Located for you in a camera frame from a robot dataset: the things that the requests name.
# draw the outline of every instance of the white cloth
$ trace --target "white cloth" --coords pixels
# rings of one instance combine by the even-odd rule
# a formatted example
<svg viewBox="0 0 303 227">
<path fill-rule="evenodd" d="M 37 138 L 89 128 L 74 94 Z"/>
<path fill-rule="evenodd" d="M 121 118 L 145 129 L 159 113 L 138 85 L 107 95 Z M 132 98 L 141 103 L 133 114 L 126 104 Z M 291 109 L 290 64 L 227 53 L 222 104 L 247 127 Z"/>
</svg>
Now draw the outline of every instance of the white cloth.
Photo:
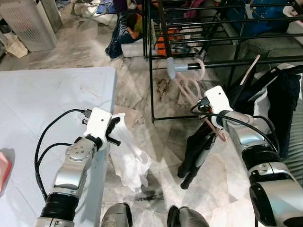
<svg viewBox="0 0 303 227">
<path fill-rule="evenodd" d="M 265 88 L 263 91 L 264 93 L 255 100 L 254 116 L 261 115 L 269 120 L 268 111 L 270 109 L 270 101 L 267 97 L 267 89 Z M 263 119 L 256 118 L 255 123 L 262 132 L 265 134 L 270 133 L 270 128 Z"/>
<path fill-rule="evenodd" d="M 8 39 L 8 43 L 5 45 L 7 52 L 13 54 L 17 58 L 22 58 L 27 55 L 27 48 L 23 43 L 18 39 L 16 35 L 13 35 L 12 32 L 4 34 Z"/>
<path fill-rule="evenodd" d="M 115 173 L 121 177 L 122 184 L 133 192 L 141 192 L 141 185 L 148 187 L 147 171 L 151 166 L 151 158 L 140 150 L 124 122 L 123 113 L 113 115 L 120 117 L 110 137 L 121 141 L 121 145 L 110 145 L 109 154 L 114 164 Z"/>
</svg>

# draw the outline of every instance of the blue bag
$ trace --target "blue bag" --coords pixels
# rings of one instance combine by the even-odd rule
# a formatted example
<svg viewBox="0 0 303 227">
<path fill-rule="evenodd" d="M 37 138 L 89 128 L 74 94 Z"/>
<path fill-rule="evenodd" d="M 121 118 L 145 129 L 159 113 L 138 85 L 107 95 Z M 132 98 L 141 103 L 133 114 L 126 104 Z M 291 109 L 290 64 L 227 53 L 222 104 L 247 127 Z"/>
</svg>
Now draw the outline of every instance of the blue bag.
<svg viewBox="0 0 303 227">
<path fill-rule="evenodd" d="M 250 0 L 236 0 L 234 5 L 242 5 L 250 3 Z M 252 4 L 287 4 L 287 0 L 254 0 Z M 252 16 L 254 19 L 260 18 L 283 18 L 284 6 L 279 7 L 255 7 L 251 8 Z M 229 20 L 242 20 L 244 17 L 245 8 L 231 8 L 227 12 Z M 242 23 L 232 23 L 233 26 L 240 31 Z M 259 21 L 259 22 L 246 22 L 242 36 L 254 36 L 263 32 L 286 32 L 289 22 L 287 20 L 279 21 Z"/>
<path fill-rule="evenodd" d="M 104 0 L 103 4 L 100 4 L 98 6 L 98 9 L 96 11 L 97 14 L 102 14 L 102 13 L 109 13 L 109 14 L 115 14 L 116 9 L 114 7 L 114 3 L 112 0 Z"/>
</svg>

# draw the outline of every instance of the white bag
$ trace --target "white bag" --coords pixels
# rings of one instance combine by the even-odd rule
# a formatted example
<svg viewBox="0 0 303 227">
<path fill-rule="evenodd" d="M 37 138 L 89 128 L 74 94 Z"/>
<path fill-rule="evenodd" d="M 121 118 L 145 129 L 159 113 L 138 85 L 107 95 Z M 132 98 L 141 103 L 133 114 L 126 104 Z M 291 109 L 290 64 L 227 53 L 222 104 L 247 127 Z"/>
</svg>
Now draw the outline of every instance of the white bag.
<svg viewBox="0 0 303 227">
<path fill-rule="evenodd" d="M 116 175 L 121 177 L 123 186 L 129 187 L 133 192 L 140 193 L 141 185 L 148 187 L 147 171 L 151 166 L 151 158 L 146 152 L 140 150 L 124 122 L 123 113 L 113 115 L 120 117 L 110 137 L 121 141 L 121 145 L 110 145 L 109 154 L 114 164 Z"/>
<path fill-rule="evenodd" d="M 17 58 L 22 58 L 23 56 L 27 55 L 27 48 L 23 45 L 23 43 L 18 39 L 16 35 L 12 32 L 4 34 L 5 37 L 8 39 L 7 44 L 5 45 L 5 50 Z"/>
</svg>

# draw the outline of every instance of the white towel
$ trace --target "white towel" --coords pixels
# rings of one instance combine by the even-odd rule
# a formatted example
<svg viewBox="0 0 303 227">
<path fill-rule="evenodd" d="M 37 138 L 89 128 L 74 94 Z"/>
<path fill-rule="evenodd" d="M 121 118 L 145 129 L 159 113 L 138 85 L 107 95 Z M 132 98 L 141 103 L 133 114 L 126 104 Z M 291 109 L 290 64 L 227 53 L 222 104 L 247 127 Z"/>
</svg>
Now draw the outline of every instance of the white towel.
<svg viewBox="0 0 303 227">
<path fill-rule="evenodd" d="M 120 117 L 110 137 L 121 141 L 121 145 L 110 145 L 109 154 L 114 164 L 116 175 L 121 177 L 122 184 L 133 192 L 140 193 L 141 185 L 148 187 L 147 172 L 151 166 L 151 158 L 136 146 L 134 138 L 127 129 L 123 113 L 113 115 Z"/>
</svg>

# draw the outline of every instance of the pink object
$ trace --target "pink object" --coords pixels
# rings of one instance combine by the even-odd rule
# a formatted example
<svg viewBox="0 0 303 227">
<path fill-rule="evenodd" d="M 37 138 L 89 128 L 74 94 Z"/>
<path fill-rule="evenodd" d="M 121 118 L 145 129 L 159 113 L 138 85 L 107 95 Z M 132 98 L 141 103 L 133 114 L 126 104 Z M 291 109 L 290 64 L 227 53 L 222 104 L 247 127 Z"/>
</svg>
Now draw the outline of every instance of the pink object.
<svg viewBox="0 0 303 227">
<path fill-rule="evenodd" d="M 9 162 L 3 153 L 0 152 L 0 192 L 2 191 L 2 187 L 6 178 L 9 175 L 11 170 L 11 162 Z"/>
<path fill-rule="evenodd" d="M 195 78 L 195 79 L 188 78 L 188 77 L 185 77 L 181 72 L 177 72 L 177 78 L 175 79 L 175 82 L 176 82 L 177 86 L 179 87 L 180 91 L 187 98 L 187 100 L 190 102 L 191 105 L 195 105 L 198 102 L 198 100 L 201 99 L 201 97 L 202 97 L 201 89 L 200 89 L 200 86 L 197 83 L 197 81 L 200 81 L 203 79 L 203 77 L 205 75 L 205 65 L 204 65 L 203 61 L 201 61 L 200 59 L 197 59 L 197 62 L 201 66 L 201 74 L 198 78 Z M 193 91 L 190 89 L 190 87 L 188 86 L 189 82 L 192 82 L 195 85 L 197 94 L 194 94 Z M 223 142 L 225 142 L 227 140 L 227 138 L 224 135 L 224 133 L 222 132 L 222 130 L 214 127 L 213 124 L 208 119 L 206 119 L 206 123 L 209 125 L 209 127 L 214 131 L 214 133 L 216 133 L 216 135 Z"/>
<path fill-rule="evenodd" d="M 206 0 L 192 0 L 190 7 L 191 8 L 199 7 L 205 1 Z M 197 13 L 198 13 L 197 10 L 189 10 L 186 13 L 184 13 L 184 18 L 193 18 L 197 15 Z"/>
</svg>

